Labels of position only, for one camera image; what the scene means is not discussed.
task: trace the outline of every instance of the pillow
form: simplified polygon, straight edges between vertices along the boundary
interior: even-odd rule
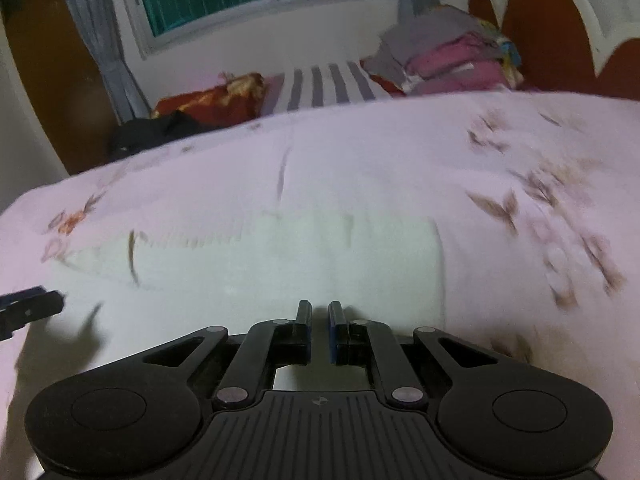
[[[258,73],[250,73],[201,92],[161,99],[152,118],[184,112],[201,124],[216,128],[235,126],[259,117],[265,83]]]

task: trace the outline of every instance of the window frame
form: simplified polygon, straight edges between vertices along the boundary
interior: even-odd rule
[[[347,0],[254,0],[245,4],[219,10],[180,27],[169,30],[160,36],[154,36],[146,15],[142,0],[124,0],[125,8],[140,56],[145,59],[150,54],[165,50],[174,44],[192,40],[211,30],[256,18],[261,15],[281,12],[283,10],[306,7],[316,4],[337,3]]]

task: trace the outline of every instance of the bed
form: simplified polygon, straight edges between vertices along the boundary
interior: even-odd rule
[[[538,89],[626,99],[477,92],[312,107],[18,199],[0,216],[0,292],[44,285],[65,293],[66,307],[0,344],[3,480],[39,472],[21,421],[46,385],[203,326],[241,333],[289,317],[301,299],[340,300],[400,334],[438,326],[586,384],[615,421],[599,472],[634,480],[640,103],[629,77],[640,40],[597,59],[593,41],[576,45],[583,56],[557,78],[537,65],[558,40],[544,27],[555,34],[567,26],[558,20],[581,19],[584,2],[558,0],[557,20],[544,6],[533,6],[539,20],[526,10],[547,42],[533,48],[518,25],[532,6],[513,1],[470,0],[470,11],[504,17],[495,23]],[[300,102],[313,104],[318,91],[304,85]],[[288,108],[292,94],[281,95],[276,107]],[[313,363],[280,370],[276,387],[364,383],[325,373]]]
[[[519,63],[513,41],[493,23],[452,6],[438,6],[383,32],[377,51],[359,61],[291,68],[270,76],[220,73],[213,88],[161,99],[152,118],[179,110],[198,121],[192,127],[199,133],[200,125],[218,130],[308,108],[514,89],[522,82]]]

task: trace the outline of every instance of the pink cloth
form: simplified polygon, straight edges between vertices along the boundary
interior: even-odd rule
[[[414,57],[407,64],[406,72],[429,79],[471,61],[500,57],[502,54],[497,45],[488,42],[479,34],[469,32],[456,41]]]
[[[500,63],[497,61],[476,61],[472,68],[449,72],[418,83],[410,95],[493,90],[499,85],[509,87]]]

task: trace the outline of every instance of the pink bedsheet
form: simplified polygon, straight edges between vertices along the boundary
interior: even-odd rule
[[[445,329],[599,393],[615,421],[599,471],[635,480],[639,123],[635,102],[504,92],[255,121],[21,197],[0,216],[0,292],[130,233],[233,236],[264,211],[309,208],[433,218]],[[24,332],[0,343],[6,402]]]

